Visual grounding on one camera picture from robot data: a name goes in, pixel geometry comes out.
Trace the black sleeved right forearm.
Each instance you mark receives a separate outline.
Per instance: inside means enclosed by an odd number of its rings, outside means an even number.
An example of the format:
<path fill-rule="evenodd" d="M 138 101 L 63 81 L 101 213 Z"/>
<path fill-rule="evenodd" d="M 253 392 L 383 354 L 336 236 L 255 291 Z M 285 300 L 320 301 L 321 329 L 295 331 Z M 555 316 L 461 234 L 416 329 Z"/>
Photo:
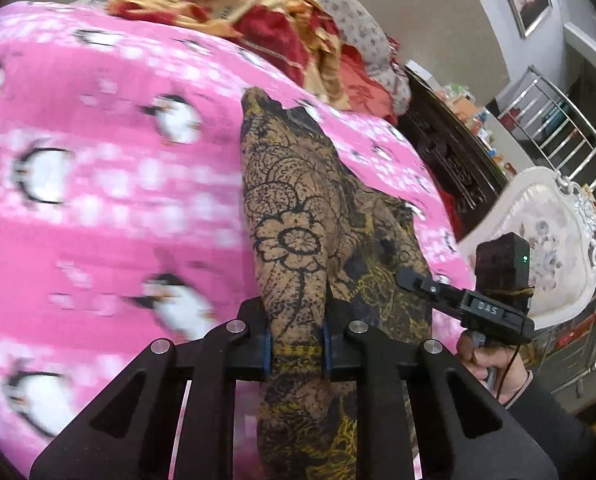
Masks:
<path fill-rule="evenodd" d="M 532 376 L 506 408 L 552 460 L 558 478 L 577 478 L 594 445 L 589 426 L 564 410 Z"/>

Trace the person's right hand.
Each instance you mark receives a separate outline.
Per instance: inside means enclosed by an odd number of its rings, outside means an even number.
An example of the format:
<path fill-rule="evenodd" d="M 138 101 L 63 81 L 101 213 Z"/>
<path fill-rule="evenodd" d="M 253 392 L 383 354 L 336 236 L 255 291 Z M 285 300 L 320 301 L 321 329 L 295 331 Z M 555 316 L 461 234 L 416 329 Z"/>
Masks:
<path fill-rule="evenodd" d="M 496 381 L 489 391 L 503 405 L 511 406 L 533 378 L 513 348 L 477 347 L 467 332 L 458 339 L 455 356 L 484 386 L 489 370 L 496 370 Z"/>

